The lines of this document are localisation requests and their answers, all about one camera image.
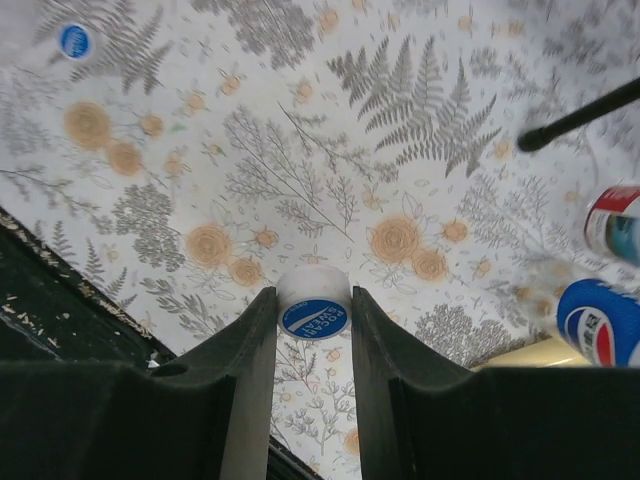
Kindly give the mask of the Pepsi label clear bottle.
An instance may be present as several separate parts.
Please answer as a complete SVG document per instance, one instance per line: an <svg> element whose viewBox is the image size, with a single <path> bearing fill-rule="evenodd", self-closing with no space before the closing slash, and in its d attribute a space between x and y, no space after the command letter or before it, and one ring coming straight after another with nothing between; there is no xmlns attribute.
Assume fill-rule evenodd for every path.
<svg viewBox="0 0 640 480"><path fill-rule="evenodd" d="M639 366L639 298L597 278L571 283L556 311L560 336L592 364Z"/></svg>

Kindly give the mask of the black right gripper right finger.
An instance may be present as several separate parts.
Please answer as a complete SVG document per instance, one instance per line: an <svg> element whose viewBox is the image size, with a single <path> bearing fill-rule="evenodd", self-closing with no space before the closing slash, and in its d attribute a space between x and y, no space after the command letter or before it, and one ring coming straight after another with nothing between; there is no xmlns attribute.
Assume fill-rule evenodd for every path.
<svg viewBox="0 0 640 480"><path fill-rule="evenodd" d="M353 291L366 479L635 479L639 373L485 368L441 356Z"/></svg>

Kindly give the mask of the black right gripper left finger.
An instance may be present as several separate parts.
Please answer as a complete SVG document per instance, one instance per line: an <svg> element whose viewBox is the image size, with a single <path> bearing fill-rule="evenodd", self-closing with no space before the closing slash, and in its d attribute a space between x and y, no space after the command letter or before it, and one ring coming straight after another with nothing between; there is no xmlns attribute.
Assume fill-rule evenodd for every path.
<svg viewBox="0 0 640 480"><path fill-rule="evenodd" d="M263 479L277 300L145 371L122 362L1 366L5 479Z"/></svg>

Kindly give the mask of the red label clear bottle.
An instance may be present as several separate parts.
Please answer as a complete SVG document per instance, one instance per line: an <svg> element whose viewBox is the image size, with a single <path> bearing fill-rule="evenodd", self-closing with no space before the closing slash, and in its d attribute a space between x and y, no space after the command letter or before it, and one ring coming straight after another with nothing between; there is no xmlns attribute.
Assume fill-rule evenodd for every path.
<svg viewBox="0 0 640 480"><path fill-rule="evenodd" d="M598 192L587 204L583 237L594 253L639 267L639 186Z"/></svg>

